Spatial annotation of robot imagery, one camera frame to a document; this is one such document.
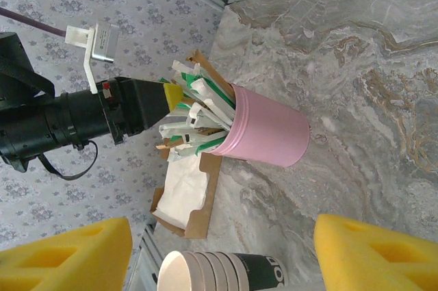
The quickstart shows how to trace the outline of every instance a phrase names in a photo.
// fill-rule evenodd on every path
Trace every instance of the cardboard box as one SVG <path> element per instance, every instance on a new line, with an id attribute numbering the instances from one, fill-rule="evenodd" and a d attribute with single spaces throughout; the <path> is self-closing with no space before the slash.
<path id="1" fill-rule="evenodd" d="M 161 157 L 167 159 L 168 150 L 163 150 Z M 220 165 L 222 163 L 222 156 L 216 156 L 208 153 L 201 154 L 199 162 L 199 170 L 207 173 L 209 176 L 207 191 L 205 195 L 204 206 L 200 210 L 193 210 L 190 213 L 187 227 L 181 229 L 176 227 L 158 217 L 153 213 L 157 209 L 159 200 L 164 193 L 164 187 L 155 189 L 153 195 L 151 213 L 165 228 L 171 232 L 181 236 L 182 238 L 207 238 L 208 226 L 210 223 L 211 211 L 213 210 L 214 195 L 216 193 L 216 186 L 218 185 L 218 178 L 220 172 Z"/>

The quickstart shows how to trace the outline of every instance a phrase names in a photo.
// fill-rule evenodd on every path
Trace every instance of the gray marble countertop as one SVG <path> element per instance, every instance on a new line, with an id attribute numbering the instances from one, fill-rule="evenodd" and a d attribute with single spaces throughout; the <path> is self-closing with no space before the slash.
<path id="1" fill-rule="evenodd" d="M 249 0 L 226 8 L 210 60 L 229 80 L 304 112 L 289 168 L 225 158 L 206 240 L 163 227 L 163 253 L 278 257 L 321 273 L 320 213 L 438 241 L 438 0 Z"/>

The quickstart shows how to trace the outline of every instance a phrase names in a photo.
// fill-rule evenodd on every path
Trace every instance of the cable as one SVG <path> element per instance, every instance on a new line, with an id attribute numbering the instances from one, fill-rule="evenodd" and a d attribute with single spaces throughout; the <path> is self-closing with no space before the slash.
<path id="1" fill-rule="evenodd" d="M 85 169 L 81 173 L 78 173 L 77 175 L 73 175 L 73 176 L 64 176 L 64 175 L 62 175 L 58 170 L 56 170 L 56 168 L 52 165 L 52 163 L 49 162 L 49 160 L 44 155 L 44 153 L 40 154 L 38 156 L 38 159 L 41 161 L 42 165 L 50 173 L 53 173 L 54 175 L 57 175 L 58 177 L 62 178 L 63 180 L 68 180 L 68 181 L 76 180 L 76 179 L 82 177 L 83 175 L 85 175 L 88 171 L 90 171 L 90 169 L 93 167 L 94 163 L 96 163 L 97 155 L 98 155 L 99 151 L 97 149 L 97 144 L 95 142 L 93 142 L 92 140 L 90 140 L 90 142 L 94 145 L 94 147 L 96 147 L 96 154 L 94 155 L 94 160 L 93 160 L 93 162 L 91 163 L 91 165 L 87 169 Z"/>
<path id="2" fill-rule="evenodd" d="M 42 31 L 46 31 L 52 34 L 55 34 L 56 36 L 61 36 L 63 38 L 66 37 L 66 32 L 61 30 L 61 29 L 57 29 L 56 27 L 52 27 L 49 26 L 47 24 L 35 21 L 34 19 L 31 19 L 29 17 L 17 14 L 16 12 L 11 12 L 10 10 L 7 10 L 5 8 L 0 7 L 0 15 L 13 19 L 17 22 L 21 22 L 33 27 L 36 27 L 37 29 L 41 29 Z"/>

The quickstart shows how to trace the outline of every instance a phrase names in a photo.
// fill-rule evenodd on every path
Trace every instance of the white bracket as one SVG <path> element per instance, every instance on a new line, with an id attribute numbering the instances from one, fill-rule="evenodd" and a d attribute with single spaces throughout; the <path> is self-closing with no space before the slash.
<path id="1" fill-rule="evenodd" d="M 80 27 L 68 26 L 66 30 L 65 43 L 76 47 L 85 48 L 85 56 L 83 57 L 83 68 L 87 76 L 88 84 L 92 94 L 97 93 L 96 81 L 94 80 L 93 72 L 91 71 L 91 51 L 93 48 L 95 30 L 93 27 L 89 29 L 81 29 Z"/>

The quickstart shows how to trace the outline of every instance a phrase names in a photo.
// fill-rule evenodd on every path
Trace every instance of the pink cup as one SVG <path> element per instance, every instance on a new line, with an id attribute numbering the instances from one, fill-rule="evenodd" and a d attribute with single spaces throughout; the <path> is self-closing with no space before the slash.
<path id="1" fill-rule="evenodd" d="M 253 91 L 232 85 L 235 118 L 224 142 L 209 153 L 276 166 L 291 166 L 309 145 L 303 113 Z"/>

